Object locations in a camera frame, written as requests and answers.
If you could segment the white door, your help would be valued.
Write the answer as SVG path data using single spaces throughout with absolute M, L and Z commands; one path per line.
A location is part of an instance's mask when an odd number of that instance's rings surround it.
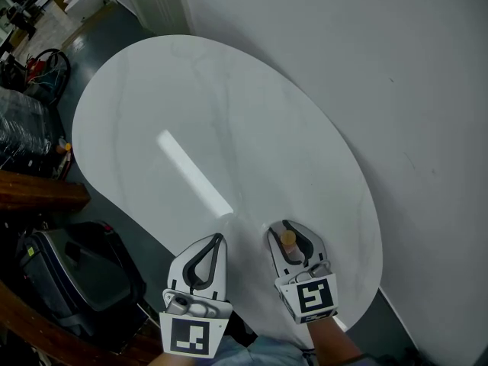
M 191 33 L 182 0 L 130 0 L 140 23 L 155 35 Z

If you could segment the person's left forearm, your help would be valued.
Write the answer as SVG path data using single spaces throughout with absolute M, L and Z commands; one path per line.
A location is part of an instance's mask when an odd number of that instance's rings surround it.
M 162 353 L 154 358 L 147 366 L 188 366 L 189 358 L 180 355 Z

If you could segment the red fire extinguisher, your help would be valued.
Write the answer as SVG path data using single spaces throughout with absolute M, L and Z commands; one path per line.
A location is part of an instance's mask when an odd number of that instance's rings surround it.
M 48 55 L 50 52 L 44 50 L 37 56 L 28 56 L 26 60 L 26 70 L 28 73 L 41 72 L 47 64 Z

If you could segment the brown wooden stair railing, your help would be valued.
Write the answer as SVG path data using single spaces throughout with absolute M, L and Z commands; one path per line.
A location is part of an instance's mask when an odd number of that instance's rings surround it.
M 82 184 L 0 170 L 0 212 L 78 212 L 89 201 Z M 42 317 L 2 281 L 0 325 L 66 366 L 147 366 L 161 351 L 145 335 L 136 335 L 119 355 L 90 345 Z

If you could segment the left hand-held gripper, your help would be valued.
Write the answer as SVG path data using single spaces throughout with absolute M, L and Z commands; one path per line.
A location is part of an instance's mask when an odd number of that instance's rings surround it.
M 226 285 L 227 244 L 221 233 L 192 243 L 172 261 L 170 289 L 163 291 L 166 309 L 159 314 L 164 352 L 215 356 L 233 312 L 231 303 L 221 301 Z

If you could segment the small tan cylinder object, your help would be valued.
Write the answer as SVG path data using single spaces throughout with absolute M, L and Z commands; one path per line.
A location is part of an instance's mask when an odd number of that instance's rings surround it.
M 284 252 L 290 257 L 290 259 L 300 259 L 301 251 L 297 245 L 297 235 L 292 230 L 285 230 L 280 235 L 280 242 Z

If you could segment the black suitcase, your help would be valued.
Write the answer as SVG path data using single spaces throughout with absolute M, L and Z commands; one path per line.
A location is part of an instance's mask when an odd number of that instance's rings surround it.
M 104 222 L 35 230 L 18 262 L 40 305 L 79 338 L 119 345 L 146 321 L 146 285 L 119 235 Z

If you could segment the person's right forearm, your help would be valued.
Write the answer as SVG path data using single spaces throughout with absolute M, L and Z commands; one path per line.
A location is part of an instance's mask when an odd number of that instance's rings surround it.
M 319 366 L 338 366 L 363 355 L 332 317 L 308 323 L 307 328 Z

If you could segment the person's light blue shorts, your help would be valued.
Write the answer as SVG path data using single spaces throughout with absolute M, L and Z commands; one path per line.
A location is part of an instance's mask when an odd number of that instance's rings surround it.
M 259 336 L 245 347 L 232 336 L 225 335 L 212 359 L 203 359 L 196 366 L 308 366 L 303 352 L 289 342 Z

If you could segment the white kidney-shaped table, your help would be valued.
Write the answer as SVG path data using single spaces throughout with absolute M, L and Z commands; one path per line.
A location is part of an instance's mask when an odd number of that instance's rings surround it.
M 201 37 L 135 43 L 83 91 L 72 145 L 88 183 L 172 254 L 224 235 L 228 299 L 259 335 L 311 346 L 275 290 L 265 233 L 278 221 L 323 239 L 344 328 L 371 305 L 383 256 L 364 175 L 327 116 L 260 60 Z

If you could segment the plastic wrapped bundle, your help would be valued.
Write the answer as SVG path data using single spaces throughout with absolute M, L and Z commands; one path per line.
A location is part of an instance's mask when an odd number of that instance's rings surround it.
M 0 86 L 0 170 L 21 172 L 50 153 L 53 127 L 38 100 Z

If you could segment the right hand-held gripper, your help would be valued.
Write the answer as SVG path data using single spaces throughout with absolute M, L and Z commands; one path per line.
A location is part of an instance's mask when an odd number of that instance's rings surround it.
M 326 260 L 322 238 L 306 226 L 282 220 L 283 226 L 269 227 L 266 233 L 274 268 L 274 286 L 296 324 L 333 317 L 339 307 L 336 275 Z M 296 236 L 297 252 L 287 253 L 280 235 L 290 230 Z

